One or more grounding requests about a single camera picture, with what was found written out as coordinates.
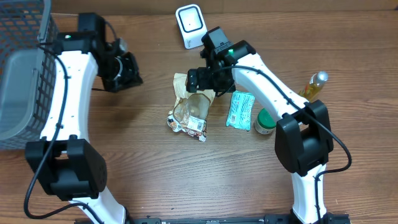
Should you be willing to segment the brown Pantree snack bag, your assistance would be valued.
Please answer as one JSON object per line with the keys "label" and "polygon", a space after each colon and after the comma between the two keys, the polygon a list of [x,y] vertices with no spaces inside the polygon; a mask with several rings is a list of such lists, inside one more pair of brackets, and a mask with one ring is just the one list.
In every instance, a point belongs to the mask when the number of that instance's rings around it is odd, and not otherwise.
{"label": "brown Pantree snack bag", "polygon": [[173,132],[184,132],[201,141],[206,141],[208,111],[215,98],[213,90],[189,93],[186,90],[187,74],[176,73],[173,85],[176,101],[167,115],[167,124]]}

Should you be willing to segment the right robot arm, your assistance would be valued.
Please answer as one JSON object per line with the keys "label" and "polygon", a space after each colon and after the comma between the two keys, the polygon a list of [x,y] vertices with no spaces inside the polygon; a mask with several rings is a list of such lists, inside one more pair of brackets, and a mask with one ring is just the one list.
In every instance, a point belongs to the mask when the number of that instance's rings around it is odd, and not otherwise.
{"label": "right robot arm", "polygon": [[220,27],[201,39],[205,67],[188,72],[187,91],[214,90],[217,95],[243,86],[276,123],[275,153],[292,174],[292,213],[300,223],[323,223],[323,175],[333,150],[328,110],[321,101],[309,102],[277,78],[248,42],[231,43]]}

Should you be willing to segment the yellow drink bottle silver cap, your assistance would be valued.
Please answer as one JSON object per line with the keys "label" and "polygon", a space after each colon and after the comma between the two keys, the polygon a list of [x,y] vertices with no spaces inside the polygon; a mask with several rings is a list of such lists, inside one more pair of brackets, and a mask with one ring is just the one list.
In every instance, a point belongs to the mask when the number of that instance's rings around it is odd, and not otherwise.
{"label": "yellow drink bottle silver cap", "polygon": [[298,94],[306,98],[309,102],[314,102],[317,100],[318,94],[321,92],[327,81],[328,73],[326,71],[315,73]]}

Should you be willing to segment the green lid white jar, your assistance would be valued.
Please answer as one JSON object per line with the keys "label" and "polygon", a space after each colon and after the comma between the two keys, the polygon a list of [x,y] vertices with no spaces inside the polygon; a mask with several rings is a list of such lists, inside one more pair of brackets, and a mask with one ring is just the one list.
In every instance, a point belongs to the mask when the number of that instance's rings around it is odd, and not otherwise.
{"label": "green lid white jar", "polygon": [[269,112],[265,108],[260,110],[254,122],[254,128],[256,131],[259,134],[270,134],[273,132],[275,127],[276,123]]}

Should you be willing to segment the teal snack packet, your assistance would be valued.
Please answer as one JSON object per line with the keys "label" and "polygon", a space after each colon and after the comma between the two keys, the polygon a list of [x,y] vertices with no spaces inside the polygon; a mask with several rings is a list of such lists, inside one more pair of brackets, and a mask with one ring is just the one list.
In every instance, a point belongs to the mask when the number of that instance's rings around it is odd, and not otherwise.
{"label": "teal snack packet", "polygon": [[231,96],[226,126],[249,131],[255,97],[248,92],[235,91]]}

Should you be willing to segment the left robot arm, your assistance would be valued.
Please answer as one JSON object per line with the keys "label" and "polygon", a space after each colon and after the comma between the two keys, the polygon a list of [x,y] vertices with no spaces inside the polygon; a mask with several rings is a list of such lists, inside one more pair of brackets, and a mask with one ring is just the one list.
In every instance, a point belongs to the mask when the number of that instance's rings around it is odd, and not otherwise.
{"label": "left robot arm", "polygon": [[25,146],[33,183],[78,207],[90,223],[131,223],[127,208],[107,188],[105,159],[90,144],[88,112],[95,77],[116,93],[142,84],[136,59],[121,38],[107,42],[108,21],[94,12],[78,16],[75,32],[39,45],[55,58],[56,81],[49,116],[37,141]]}

